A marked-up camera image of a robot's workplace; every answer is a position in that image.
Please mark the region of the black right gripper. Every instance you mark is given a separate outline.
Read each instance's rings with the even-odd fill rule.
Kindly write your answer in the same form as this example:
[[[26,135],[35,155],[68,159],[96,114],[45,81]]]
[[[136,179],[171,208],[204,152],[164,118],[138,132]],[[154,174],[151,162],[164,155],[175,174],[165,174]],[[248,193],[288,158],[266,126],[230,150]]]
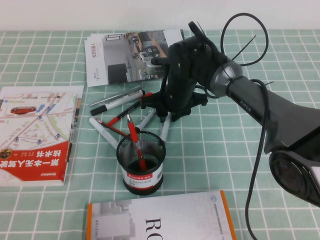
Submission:
[[[155,108],[161,123],[165,122],[167,112],[172,113],[172,122],[190,115],[196,84],[209,89],[214,73],[227,62],[227,56],[193,21],[188,26],[193,36],[172,44],[167,59],[157,59],[169,66],[160,91],[141,99],[141,107]]]

